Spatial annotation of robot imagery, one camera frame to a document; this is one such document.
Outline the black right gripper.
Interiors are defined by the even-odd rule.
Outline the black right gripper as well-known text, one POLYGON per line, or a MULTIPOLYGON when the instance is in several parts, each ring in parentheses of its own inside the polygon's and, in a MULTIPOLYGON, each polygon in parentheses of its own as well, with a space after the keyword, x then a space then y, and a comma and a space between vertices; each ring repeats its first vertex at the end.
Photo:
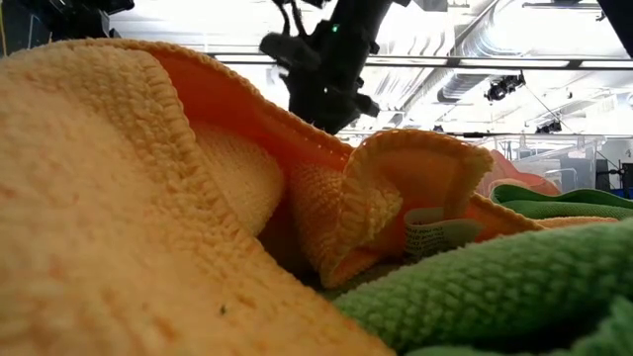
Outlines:
POLYGON ((359 93, 367 58, 336 60, 334 65, 298 60, 289 65, 289 111, 327 134, 337 134, 361 115, 376 118, 379 105, 359 93))

